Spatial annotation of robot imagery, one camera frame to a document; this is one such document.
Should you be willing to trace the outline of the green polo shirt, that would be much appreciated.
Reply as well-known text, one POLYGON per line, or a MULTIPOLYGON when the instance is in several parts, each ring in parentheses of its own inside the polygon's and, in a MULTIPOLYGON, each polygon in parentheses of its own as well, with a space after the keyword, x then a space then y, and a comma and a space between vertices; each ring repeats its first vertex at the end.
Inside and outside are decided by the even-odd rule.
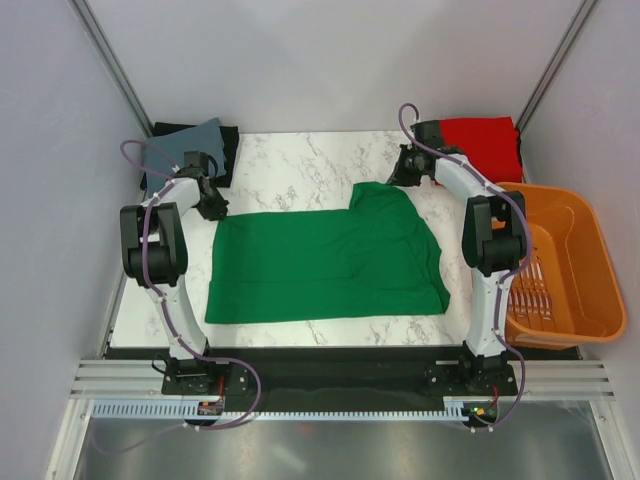
POLYGON ((378 182, 355 184, 345 209, 229 216, 213 241, 205 321, 441 315, 440 259, 409 196, 378 182))

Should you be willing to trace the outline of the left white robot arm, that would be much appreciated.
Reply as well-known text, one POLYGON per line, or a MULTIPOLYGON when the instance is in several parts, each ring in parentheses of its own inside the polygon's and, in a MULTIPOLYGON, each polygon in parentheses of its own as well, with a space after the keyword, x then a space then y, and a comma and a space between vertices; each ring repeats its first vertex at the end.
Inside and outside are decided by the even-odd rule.
POLYGON ((189 264, 181 219, 194 209, 206 221, 226 217, 228 202, 212 179, 185 171, 169 179, 144 203, 119 213, 125 274, 143 288, 156 305, 169 341, 159 358, 165 395, 212 395, 222 390, 221 368, 204 359, 210 353, 186 287, 189 264))

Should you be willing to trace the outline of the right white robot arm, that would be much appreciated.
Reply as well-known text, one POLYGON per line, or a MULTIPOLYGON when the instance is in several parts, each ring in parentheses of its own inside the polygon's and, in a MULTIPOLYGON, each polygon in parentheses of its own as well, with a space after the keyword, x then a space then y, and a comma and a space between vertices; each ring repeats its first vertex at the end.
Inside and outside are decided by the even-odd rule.
POLYGON ((465 204, 461 250, 473 284, 471 324, 458 364, 442 373, 429 370, 429 381, 467 395, 511 394, 516 387, 505 340, 509 292, 532 248, 524 197, 492 183, 462 154, 402 144, 388 183, 419 186, 424 177, 465 204))

